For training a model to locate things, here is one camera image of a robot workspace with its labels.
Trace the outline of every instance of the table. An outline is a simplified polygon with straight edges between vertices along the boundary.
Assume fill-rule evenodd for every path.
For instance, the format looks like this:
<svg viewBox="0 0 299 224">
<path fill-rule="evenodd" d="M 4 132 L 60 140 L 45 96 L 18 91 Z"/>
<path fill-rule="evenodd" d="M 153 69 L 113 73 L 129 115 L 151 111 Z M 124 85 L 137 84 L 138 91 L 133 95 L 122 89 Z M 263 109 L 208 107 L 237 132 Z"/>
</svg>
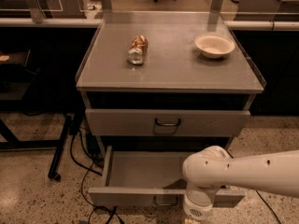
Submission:
<svg viewBox="0 0 299 224">
<path fill-rule="evenodd" d="M 77 82 L 106 158 L 101 187 L 90 189 L 95 204 L 178 206 L 184 159 L 206 146 L 228 148 L 241 132 L 263 85 L 239 47 L 227 59 L 205 58 L 193 44 L 205 33 L 232 38 L 213 13 L 106 14 Z M 149 41 L 141 66 L 126 59 L 136 35 Z M 222 189 L 215 205 L 240 199 Z"/>
</svg>

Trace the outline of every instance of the terrazzo floor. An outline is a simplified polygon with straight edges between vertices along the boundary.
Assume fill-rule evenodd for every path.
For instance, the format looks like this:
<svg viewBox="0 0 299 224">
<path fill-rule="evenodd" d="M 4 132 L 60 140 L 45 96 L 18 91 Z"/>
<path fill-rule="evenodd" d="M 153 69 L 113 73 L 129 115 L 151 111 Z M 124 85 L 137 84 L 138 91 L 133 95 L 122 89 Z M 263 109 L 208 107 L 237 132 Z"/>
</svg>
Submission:
<svg viewBox="0 0 299 224">
<path fill-rule="evenodd" d="M 64 124 L 61 114 L 46 113 L 28 117 L 21 113 L 0 113 L 0 119 L 20 140 L 56 139 Z M 86 132 L 81 126 L 83 136 Z M 53 150 L 0 152 L 0 223 L 1 224 L 79 224 L 87 222 L 93 210 L 80 193 L 86 170 L 70 158 L 72 136 L 68 135 L 59 166 L 60 182 L 49 180 L 48 171 Z M 91 161 L 82 151 L 80 136 L 74 139 L 74 156 L 86 166 Z M 245 157 L 299 149 L 298 117 L 250 117 L 242 133 L 233 140 L 229 151 L 234 157 Z M 98 187 L 101 176 L 87 174 L 83 193 Z M 247 224 L 277 223 L 257 192 L 241 189 L 245 198 L 235 208 L 214 208 L 205 223 Z M 281 223 L 297 224 L 299 199 L 261 192 Z M 126 224 L 184 223 L 179 208 L 119 207 L 118 216 Z M 106 223 L 109 215 L 95 211 L 92 224 Z M 114 216 L 110 223 L 120 223 Z"/>
</svg>

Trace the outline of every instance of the open drawer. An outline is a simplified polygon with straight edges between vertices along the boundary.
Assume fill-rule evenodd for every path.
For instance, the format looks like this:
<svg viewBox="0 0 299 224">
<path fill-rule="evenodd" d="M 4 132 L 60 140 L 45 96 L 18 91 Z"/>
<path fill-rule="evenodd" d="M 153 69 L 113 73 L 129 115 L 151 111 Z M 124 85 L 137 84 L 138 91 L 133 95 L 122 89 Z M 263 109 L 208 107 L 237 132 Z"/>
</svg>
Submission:
<svg viewBox="0 0 299 224">
<path fill-rule="evenodd" d="M 238 136 L 249 111 L 87 109 L 93 135 Z"/>
<path fill-rule="evenodd" d="M 89 189 L 93 203 L 181 207 L 187 185 L 181 167 L 190 154 L 113 151 L 108 147 L 101 187 Z M 214 206 L 234 207 L 243 197 L 241 190 L 221 189 Z"/>
</svg>

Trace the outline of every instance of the black cable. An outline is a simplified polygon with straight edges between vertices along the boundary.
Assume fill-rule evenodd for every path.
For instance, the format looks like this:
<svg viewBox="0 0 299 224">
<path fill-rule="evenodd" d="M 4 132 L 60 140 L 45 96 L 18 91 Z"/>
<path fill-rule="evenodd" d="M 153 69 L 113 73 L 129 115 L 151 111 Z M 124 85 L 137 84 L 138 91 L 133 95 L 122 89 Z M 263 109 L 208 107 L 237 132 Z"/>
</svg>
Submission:
<svg viewBox="0 0 299 224">
<path fill-rule="evenodd" d="M 233 159 L 233 155 L 226 150 L 226 152 L 231 156 L 231 158 Z M 262 195 L 260 194 L 260 192 L 258 190 L 255 190 L 256 193 L 259 195 L 259 197 L 262 199 L 263 203 L 269 208 L 269 210 L 271 211 L 271 213 L 273 214 L 273 216 L 276 218 L 278 224 L 281 224 L 281 221 L 278 218 L 278 215 L 274 212 L 274 210 L 272 209 L 272 207 L 268 204 L 268 202 L 262 197 Z"/>
<path fill-rule="evenodd" d="M 71 146 L 70 146 L 70 148 L 69 148 L 70 156 L 71 156 L 73 162 L 74 162 L 76 165 L 78 165 L 79 167 L 81 167 L 81 168 L 84 168 L 84 169 L 86 169 L 86 170 L 88 170 L 88 171 L 90 171 L 90 172 L 93 172 L 93 173 L 97 174 L 97 175 L 102 175 L 101 173 L 99 173 L 99 172 L 97 172 L 97 171 L 94 171 L 93 169 L 90 169 L 90 168 L 84 166 L 83 164 L 79 163 L 79 162 L 75 159 L 75 157 L 74 157 L 74 155 L 73 155 L 73 145 L 74 145 L 75 137 L 76 137 L 76 136 L 73 135 L 73 137 L 72 137 L 72 141 L 71 141 Z"/>
<path fill-rule="evenodd" d="M 83 150 L 86 151 L 85 147 L 83 146 L 82 133 L 81 133 L 81 132 L 79 132 L 79 133 L 80 133 L 80 141 L 81 141 L 81 145 L 82 145 L 82 147 L 83 147 Z M 72 158 L 72 160 L 73 160 L 73 162 L 74 162 L 75 164 L 77 164 L 78 166 L 80 166 L 80 167 L 82 167 L 82 168 L 84 168 L 84 169 L 87 170 L 87 172 L 86 172 L 85 175 L 83 176 L 83 179 L 82 179 L 82 182 L 81 182 L 80 193 L 81 193 L 82 197 L 84 198 L 85 202 L 88 203 L 88 204 L 90 204 L 90 205 L 93 207 L 93 211 L 90 213 L 90 216 L 89 216 L 89 222 L 88 222 L 88 223 L 90 223 L 90 219 L 91 219 L 93 213 L 94 213 L 97 209 L 101 209 L 102 211 L 108 212 L 108 213 L 110 214 L 110 218 L 109 218 L 109 220 L 108 220 L 107 223 L 109 223 L 110 220 L 112 219 L 112 217 L 115 215 L 115 216 L 119 219 L 120 224 L 124 224 L 123 220 L 122 220 L 122 219 L 115 213 L 115 212 L 116 212 L 116 209 L 115 209 L 115 211 L 113 212 L 113 211 L 110 211 L 108 208 L 106 208 L 106 207 L 104 207 L 104 206 L 97 206 L 97 205 L 94 205 L 93 203 L 91 203 L 91 202 L 85 197 L 85 195 L 84 195 L 84 193 L 83 193 L 83 185 L 84 185 L 84 181 L 85 181 L 85 179 L 86 179 L 87 174 L 88 174 L 89 172 L 93 172 L 93 173 L 95 173 L 95 174 L 97 174 L 97 175 L 102 175 L 102 174 L 99 173 L 99 172 L 94 171 L 94 169 L 93 169 L 93 165 L 96 164 L 96 163 L 95 163 L 95 160 L 94 160 L 94 158 L 93 158 L 91 155 L 88 154 L 87 151 L 86 151 L 86 154 L 87 154 L 88 157 L 91 158 L 92 161 L 93 161 L 90 167 L 86 167 L 86 166 L 84 166 L 83 164 L 81 164 L 81 163 L 79 163 L 78 161 L 76 161 L 76 159 L 75 159 L 75 157 L 74 157 L 74 155 L 73 155 L 73 145 L 74 145 L 75 137 L 76 137 L 75 135 L 73 135 L 73 137 L 72 137 L 72 141 L 71 141 L 71 145 L 70 145 L 70 156 L 71 156 L 71 158 Z"/>
<path fill-rule="evenodd" d="M 83 186 L 84 186 L 84 181 L 86 179 L 86 176 L 87 174 L 92 170 L 93 168 L 93 163 L 91 164 L 91 166 L 88 168 L 87 172 L 85 173 L 85 176 L 83 176 L 82 178 L 82 181 L 81 181 L 81 188 L 80 188 L 80 193 L 83 197 L 83 199 L 85 200 L 86 203 L 88 203 L 89 205 L 91 205 L 93 207 L 93 210 L 92 212 L 90 213 L 89 217 L 88 217 L 88 224 L 91 224 L 91 218 L 92 218 L 92 215 L 93 213 L 97 210 L 97 209 L 100 209 L 102 211 L 105 211 L 105 212 L 108 212 L 110 214 L 110 217 L 108 219 L 108 221 L 106 222 L 106 224 L 110 223 L 111 219 L 113 218 L 113 216 L 115 215 L 119 221 L 120 221 L 120 224 L 125 224 L 124 221 L 116 214 L 116 209 L 117 207 L 114 206 L 113 210 L 110 211 L 108 208 L 106 208 L 105 206 L 97 206 L 97 205 L 94 205 L 93 203 L 91 203 L 87 198 L 86 196 L 84 195 L 84 191 L 83 191 Z"/>
<path fill-rule="evenodd" d="M 84 146 L 82 131 L 81 131 L 81 130 L 78 130 L 78 133 L 79 133 L 79 135 L 80 135 L 81 146 L 82 146 L 82 149 L 83 149 L 83 152 L 85 153 L 85 155 L 86 155 L 88 158 L 90 158 L 90 159 L 93 161 L 93 163 L 94 163 L 97 167 L 103 169 L 103 165 L 100 165 L 100 164 L 98 164 L 97 162 L 98 162 L 98 161 L 103 161 L 104 159 L 103 159 L 103 158 L 97 158 L 96 156 L 91 155 L 91 154 L 87 151 L 86 147 Z"/>
</svg>

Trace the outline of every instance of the white bowl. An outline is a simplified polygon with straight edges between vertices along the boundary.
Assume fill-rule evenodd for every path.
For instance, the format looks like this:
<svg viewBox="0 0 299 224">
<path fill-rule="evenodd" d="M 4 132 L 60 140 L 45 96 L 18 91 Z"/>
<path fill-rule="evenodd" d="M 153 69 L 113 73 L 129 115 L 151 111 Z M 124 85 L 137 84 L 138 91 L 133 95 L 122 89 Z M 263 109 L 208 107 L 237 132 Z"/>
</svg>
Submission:
<svg viewBox="0 0 299 224">
<path fill-rule="evenodd" d="M 234 41 L 217 34 L 197 36 L 195 46 L 202 51 L 204 56 L 210 59 L 226 58 L 235 49 Z"/>
</svg>

